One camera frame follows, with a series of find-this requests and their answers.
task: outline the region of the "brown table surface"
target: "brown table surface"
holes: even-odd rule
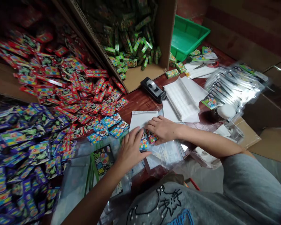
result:
[[[220,50],[214,48],[212,45],[204,42],[201,46],[198,47],[199,50],[202,50],[202,46],[211,46],[214,50],[214,52],[219,57],[220,64],[229,66],[235,62],[234,59],[230,58]],[[180,77],[184,77],[185,73],[182,73],[179,75]],[[154,82],[163,89],[164,85],[170,84],[174,81],[176,81],[178,77],[173,77],[171,79],[168,79],[165,74],[161,75],[160,77],[156,78]],[[206,78],[196,78],[193,79],[197,84],[199,84],[201,87],[204,87],[204,84],[206,82]],[[162,104],[158,104],[155,102],[142,88],[139,88],[127,95],[125,95],[127,100],[129,101],[129,104],[125,106],[122,110],[119,111],[122,119],[130,124],[131,117],[132,117],[132,111],[160,111],[162,109]],[[204,112],[208,111],[209,108],[205,106],[203,103],[200,102],[199,104],[200,112],[199,112],[199,118],[200,122],[197,123],[187,123],[186,125],[200,129],[200,130],[206,130],[210,132],[214,132],[219,126],[220,123],[212,124],[206,118],[204,117]],[[166,173],[168,172],[167,169],[163,168],[161,165],[155,167],[153,170],[146,170],[143,169],[142,172],[140,172],[139,175],[136,175],[132,179],[132,186],[131,191],[134,194],[139,194],[142,192],[142,189],[145,189],[143,187],[143,184],[150,180],[152,177],[155,179],[162,178]]]

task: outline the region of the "green plastic tray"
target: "green plastic tray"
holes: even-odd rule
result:
[[[209,33],[210,29],[176,15],[171,53],[178,61],[183,62]]]

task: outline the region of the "green candy box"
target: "green candy box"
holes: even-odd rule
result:
[[[185,73],[186,72],[186,68],[185,68],[185,66],[183,65],[182,62],[176,63],[176,68],[178,69],[178,71],[180,73]]]

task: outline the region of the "cardboard flap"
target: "cardboard flap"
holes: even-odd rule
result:
[[[260,137],[262,140],[249,151],[281,162],[281,128],[266,128]]]
[[[23,102],[38,102],[36,97],[19,90],[22,85],[12,75],[14,72],[10,66],[0,63],[0,94]]]
[[[240,146],[244,149],[248,149],[261,140],[261,138],[255,133],[255,131],[253,131],[253,129],[246,123],[246,121],[242,117],[240,117],[234,124],[244,134],[244,139],[240,143]]]
[[[169,58],[175,16],[177,10],[177,0],[162,0],[158,2],[158,9],[154,24],[154,37],[160,47],[162,56],[159,65],[169,69]]]
[[[156,64],[148,65],[144,71],[141,70],[141,67],[130,68],[126,73],[124,84],[127,91],[132,92],[141,85],[141,81],[146,77],[154,80],[162,74],[164,74],[164,69]]]

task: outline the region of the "white paper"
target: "white paper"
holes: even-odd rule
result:
[[[214,131],[214,133],[219,134],[223,137],[230,137],[231,134],[228,131],[228,129],[226,128],[226,126],[224,124],[222,124],[216,131]]]
[[[199,116],[198,116],[197,113],[188,117],[188,118],[186,118],[186,119],[184,119],[183,121],[181,121],[169,101],[162,101],[162,107],[163,107],[164,117],[173,121],[173,122],[175,122],[175,123],[176,122],[177,123],[181,123],[181,122],[197,123],[197,122],[200,122],[200,119],[199,119]]]
[[[212,67],[207,67],[207,66],[203,66],[199,69],[195,69],[196,67],[199,66],[199,64],[190,64],[187,63],[184,65],[186,68],[186,71],[190,74],[190,78],[194,79],[194,78],[203,78],[206,75],[210,75],[212,74],[215,70],[217,70],[217,68],[212,68]]]
[[[144,127],[149,120],[151,120],[153,117],[158,116],[158,111],[138,111],[138,112],[139,113],[137,113],[137,111],[132,111],[129,132],[138,126],[140,128]]]
[[[164,88],[166,96],[180,119],[187,119],[189,116],[200,112],[199,107],[180,77],[175,82],[165,85]]]
[[[186,76],[181,80],[197,105],[199,105],[200,101],[208,95],[208,92],[205,91],[204,88],[198,85],[195,81],[188,79]]]
[[[208,92],[205,91],[200,85],[198,85],[196,82],[194,82],[191,79],[188,79],[187,77],[183,77],[181,79],[186,87],[186,89],[189,91],[190,95],[192,96],[196,106],[199,106],[200,101],[202,101],[207,95]],[[200,122],[199,116],[197,113],[189,116],[188,118],[184,120],[180,120],[179,116],[175,112],[173,106],[169,101],[162,101],[163,106],[163,114],[164,117],[177,123],[181,122],[190,122],[190,123],[197,123]]]

